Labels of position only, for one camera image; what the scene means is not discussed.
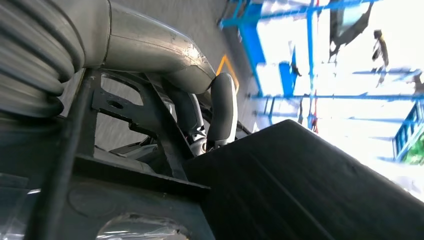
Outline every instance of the metal rod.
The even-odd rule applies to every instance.
[[[420,69],[417,69],[415,71],[411,71],[411,70],[387,70],[387,71],[354,71],[352,72],[352,74],[356,74],[356,75],[375,75],[375,74],[389,74],[389,75],[403,75],[403,74],[418,74],[421,73],[422,71]]]
[[[251,52],[249,51],[249,46],[246,43],[246,41],[244,41],[244,39],[245,39],[245,32],[244,32],[244,30],[243,30],[242,27],[239,28],[238,30],[240,31],[241,43],[243,44],[243,47],[244,47],[244,49],[246,51],[246,55],[247,55],[247,58],[249,60],[250,68],[252,70],[254,79],[256,81],[256,85],[257,85],[257,88],[258,88],[258,95],[259,96],[263,96],[264,95],[264,92],[262,91],[261,83],[259,82],[259,75],[258,75],[258,72],[256,71],[256,65],[253,62],[253,57],[252,57]]]
[[[335,3],[329,3],[328,5],[324,6],[302,6],[296,10],[290,10],[290,11],[280,11],[275,12],[272,14],[255,14],[255,15],[245,15],[243,18],[229,18],[224,19],[221,22],[221,25],[225,27],[230,26],[240,26],[244,23],[256,23],[261,19],[272,19],[272,18],[279,18],[279,17],[288,17],[292,15],[299,15],[299,14],[306,14],[307,12],[318,12],[326,9],[335,10],[335,9],[342,9],[342,8],[351,8],[355,7],[359,4],[364,3],[375,3],[382,0],[352,0],[352,1],[341,1],[341,2],[335,2]]]
[[[293,95],[293,96],[251,96],[251,99],[301,99],[304,95]],[[396,101],[415,101],[424,99],[424,94],[417,95],[313,95],[312,99],[360,99],[360,100],[396,100]]]
[[[70,107],[68,118],[62,132],[61,154],[42,188],[37,207],[31,216],[25,240],[55,240],[64,207],[68,185],[72,175],[75,154],[80,139],[84,113],[90,99],[90,87],[94,70],[88,69],[79,83],[78,92]]]
[[[282,112],[265,112],[265,113],[258,113],[257,116],[259,117],[283,117],[283,118],[297,118],[297,113],[282,113]],[[349,117],[349,118],[325,118],[325,117],[316,117],[314,115],[308,116],[309,119],[314,120],[333,120],[333,121],[344,121],[344,120],[356,120],[356,121],[369,121],[369,122],[383,122],[383,123],[392,123],[392,124],[407,124],[407,125],[419,125],[424,123],[424,121],[414,121],[414,120],[405,120],[400,118],[356,118],[356,117]]]
[[[314,7],[315,0],[310,1],[310,7]],[[307,50],[309,57],[309,80],[310,80],[310,94],[309,94],[309,114],[311,116],[312,100],[314,95],[314,37],[313,37],[313,18],[314,12],[309,11],[306,14],[306,27],[307,27]],[[312,129],[311,118],[308,118],[307,127]]]
[[[422,71],[420,69],[417,69],[417,70],[415,70],[415,71],[413,71],[409,74],[406,74],[406,75],[403,75],[403,76],[396,78],[395,80],[393,80],[393,82],[398,82],[398,81],[402,81],[404,79],[412,78],[412,77],[415,77],[417,75],[420,75],[421,73],[422,73]]]
[[[237,6],[235,7],[234,13],[232,14],[232,18],[237,18],[239,14],[240,8],[242,7],[243,0],[238,0]]]
[[[264,114],[267,112],[268,102],[269,102],[269,99],[266,99],[265,109],[263,110],[263,113],[264,113]]]

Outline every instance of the metal pipe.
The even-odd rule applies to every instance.
[[[258,75],[258,72],[256,71],[256,65],[253,62],[252,54],[249,51],[248,44],[243,40],[245,37],[245,32],[242,27],[239,28],[238,30],[240,31],[241,44],[243,44],[243,47],[246,50],[247,59],[249,60],[250,68],[252,70],[254,80],[256,81],[256,86],[258,88],[258,95],[263,96],[264,92],[262,91],[261,83],[259,82],[259,75]]]
[[[282,113],[282,112],[265,112],[265,113],[258,113],[257,116],[259,117],[283,117],[283,118],[297,118],[297,113]],[[391,123],[391,124],[407,124],[407,125],[419,125],[424,123],[424,121],[414,121],[414,120],[405,120],[400,118],[356,118],[356,117],[349,117],[349,118],[326,118],[326,117],[316,117],[314,115],[308,116],[308,119],[314,120],[333,120],[333,121],[344,121],[344,120],[356,120],[356,121],[370,121],[370,122],[383,122],[383,123]]]
[[[301,99],[304,98],[303,95],[293,95],[293,96],[251,96],[251,99],[276,99],[276,100],[285,100],[285,99]],[[312,99],[361,99],[361,100],[394,100],[394,101],[415,101],[423,100],[424,94],[417,95],[313,95]]]
[[[310,1],[310,7],[314,7],[315,0]],[[309,94],[309,114],[311,116],[312,110],[312,99],[314,95],[314,37],[313,37],[313,17],[314,12],[308,11],[306,14],[306,27],[307,27],[307,48],[308,48],[308,58],[309,58],[309,80],[310,80],[310,94]],[[312,129],[311,118],[308,117],[307,127]]]
[[[411,70],[387,70],[387,71],[354,71],[352,74],[357,75],[375,75],[375,74],[391,74],[391,75],[403,75],[403,74],[414,74],[417,75],[418,73],[421,73],[422,71],[420,69],[417,69],[415,71]]]
[[[351,7],[355,7],[359,4],[375,3],[375,2],[379,2],[379,1],[382,1],[382,0],[352,0],[352,1],[341,1],[341,2],[329,3],[329,4],[324,5],[324,6],[313,6],[313,7],[302,6],[299,9],[296,9],[296,10],[280,11],[280,12],[275,12],[275,13],[272,13],[272,14],[265,14],[265,15],[260,15],[260,14],[255,14],[255,15],[251,15],[251,16],[245,15],[245,16],[243,16],[243,18],[224,19],[224,20],[222,20],[221,25],[224,28],[230,27],[230,26],[240,26],[241,24],[245,24],[245,23],[256,23],[261,19],[288,17],[288,16],[293,16],[293,15],[306,14],[307,12],[322,11],[322,10],[326,10],[326,9],[335,10],[335,9],[342,9],[342,8],[351,8]]]

